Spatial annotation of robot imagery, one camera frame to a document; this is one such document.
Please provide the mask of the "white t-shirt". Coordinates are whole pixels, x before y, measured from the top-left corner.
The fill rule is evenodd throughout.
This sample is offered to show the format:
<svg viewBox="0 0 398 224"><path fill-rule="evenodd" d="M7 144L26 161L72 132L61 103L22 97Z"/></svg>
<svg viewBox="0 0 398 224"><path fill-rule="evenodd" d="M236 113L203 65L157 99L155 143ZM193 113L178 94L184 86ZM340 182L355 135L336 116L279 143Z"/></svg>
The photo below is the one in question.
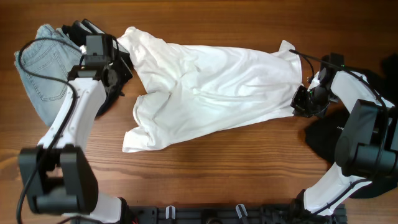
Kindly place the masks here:
<svg viewBox="0 0 398 224"><path fill-rule="evenodd" d="M178 45L135 27L119 43L129 52L145 95L123 151L156 151L213 132L292 116L302 83L294 46L274 53L237 47Z"/></svg>

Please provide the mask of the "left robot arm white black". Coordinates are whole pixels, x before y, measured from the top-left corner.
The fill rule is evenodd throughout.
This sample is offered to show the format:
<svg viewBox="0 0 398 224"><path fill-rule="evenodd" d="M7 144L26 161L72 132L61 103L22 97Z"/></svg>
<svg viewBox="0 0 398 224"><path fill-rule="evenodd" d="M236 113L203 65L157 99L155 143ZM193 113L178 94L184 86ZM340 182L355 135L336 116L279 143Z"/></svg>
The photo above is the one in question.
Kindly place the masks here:
<svg viewBox="0 0 398 224"><path fill-rule="evenodd" d="M36 214L65 215L86 223L133 223L123 198L101 193L84 155L88 136L106 100L109 56L86 55L68 74L70 90L46 135L35 148L22 149L18 163L27 200Z"/></svg>

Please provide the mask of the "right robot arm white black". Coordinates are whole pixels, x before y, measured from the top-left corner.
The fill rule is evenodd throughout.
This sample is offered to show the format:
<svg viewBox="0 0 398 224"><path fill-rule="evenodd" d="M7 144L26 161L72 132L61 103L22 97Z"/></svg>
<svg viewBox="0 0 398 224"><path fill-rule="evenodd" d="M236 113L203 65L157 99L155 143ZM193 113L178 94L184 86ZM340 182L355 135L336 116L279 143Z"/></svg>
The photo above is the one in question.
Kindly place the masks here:
<svg viewBox="0 0 398 224"><path fill-rule="evenodd" d="M397 176L397 108L358 72L324 69L311 89L299 86L291 106L303 117L323 114L330 99L342 101L349 117L336 142L334 163L290 204L290 218L332 216L359 189Z"/></svg>

